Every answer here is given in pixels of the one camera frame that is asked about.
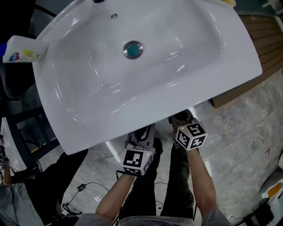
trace gray shirt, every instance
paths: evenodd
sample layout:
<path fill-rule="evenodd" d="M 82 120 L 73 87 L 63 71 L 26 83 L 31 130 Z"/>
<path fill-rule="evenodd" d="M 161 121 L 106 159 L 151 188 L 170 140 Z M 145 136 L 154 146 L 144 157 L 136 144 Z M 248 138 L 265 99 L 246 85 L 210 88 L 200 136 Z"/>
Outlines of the gray shirt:
<path fill-rule="evenodd" d="M 6 226 L 43 226 L 25 184 L 0 185 L 0 219 Z"/>
<path fill-rule="evenodd" d="M 120 226 L 194 226 L 192 219 L 178 217 L 159 217 L 159 216 L 137 216 L 128 217 L 119 222 Z M 202 226 L 230 226 L 231 224 L 222 214 L 215 208 L 211 210 L 202 221 Z M 77 221 L 75 226 L 112 226 L 112 222 L 102 216 L 96 214 L 84 214 Z"/>

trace black pants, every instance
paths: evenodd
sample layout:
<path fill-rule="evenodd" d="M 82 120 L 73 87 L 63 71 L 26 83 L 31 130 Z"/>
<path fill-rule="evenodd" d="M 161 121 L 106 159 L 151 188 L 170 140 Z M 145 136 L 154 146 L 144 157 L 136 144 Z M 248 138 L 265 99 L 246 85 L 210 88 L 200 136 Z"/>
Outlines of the black pants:
<path fill-rule="evenodd" d="M 163 152 L 160 139 L 154 140 L 156 154 L 144 176 L 138 177 L 120 213 L 120 220 L 130 216 L 156 216 L 154 181 L 160 155 Z M 193 218 L 194 197 L 188 186 L 189 164 L 185 149 L 171 150 L 171 164 L 167 194 L 161 216 Z"/>
<path fill-rule="evenodd" d="M 50 165 L 34 179 L 25 181 L 27 193 L 44 225 L 57 216 L 57 201 L 61 204 L 63 195 L 82 164 L 88 150 L 72 155 L 63 153 L 56 163 Z"/>

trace person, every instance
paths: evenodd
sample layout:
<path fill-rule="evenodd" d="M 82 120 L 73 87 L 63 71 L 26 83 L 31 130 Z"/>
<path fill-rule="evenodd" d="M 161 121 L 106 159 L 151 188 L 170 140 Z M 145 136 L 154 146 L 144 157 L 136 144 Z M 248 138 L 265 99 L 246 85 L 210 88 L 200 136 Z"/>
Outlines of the person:
<path fill-rule="evenodd" d="M 217 206 L 213 181 L 197 149 L 186 151 L 172 147 L 167 194 L 161 215 L 156 216 L 154 182 L 163 152 L 160 139 L 155 138 L 154 148 L 156 154 L 144 176 L 135 179 L 131 175 L 122 175 L 101 200 L 96 213 L 82 215 L 75 226 L 110 226 L 119 212 L 121 226 L 193 226 L 194 197 L 188 186 L 189 169 L 202 226 L 229 226 Z"/>
<path fill-rule="evenodd" d="M 6 156 L 3 149 L 1 146 L 2 154 Z M 43 226 L 60 221 L 63 195 L 87 153 L 88 150 L 72 155 L 63 153 L 56 163 L 38 173 L 34 179 L 16 184 L 12 184 L 9 160 L 4 157 L 0 225 Z M 69 220 L 73 222 L 69 225 L 74 225 L 76 221 L 77 218 Z"/>

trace blue bottle cap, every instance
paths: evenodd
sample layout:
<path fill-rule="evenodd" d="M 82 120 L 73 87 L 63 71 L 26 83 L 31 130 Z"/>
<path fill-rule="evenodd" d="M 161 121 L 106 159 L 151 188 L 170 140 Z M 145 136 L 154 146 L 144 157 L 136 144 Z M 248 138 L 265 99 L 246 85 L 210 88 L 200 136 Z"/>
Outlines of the blue bottle cap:
<path fill-rule="evenodd" d="M 6 52 L 7 44 L 0 45 L 0 56 L 4 56 Z"/>

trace shirt sleeve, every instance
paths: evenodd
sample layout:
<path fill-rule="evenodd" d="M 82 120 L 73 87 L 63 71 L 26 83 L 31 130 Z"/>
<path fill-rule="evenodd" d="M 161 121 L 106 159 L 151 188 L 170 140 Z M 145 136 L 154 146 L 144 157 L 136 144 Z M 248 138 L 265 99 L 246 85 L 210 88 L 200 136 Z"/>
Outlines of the shirt sleeve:
<path fill-rule="evenodd" d="M 231 226 L 218 207 L 211 210 L 202 221 L 202 226 Z"/>
<path fill-rule="evenodd" d="M 75 226 L 112 226 L 112 222 L 97 214 L 83 214 Z"/>

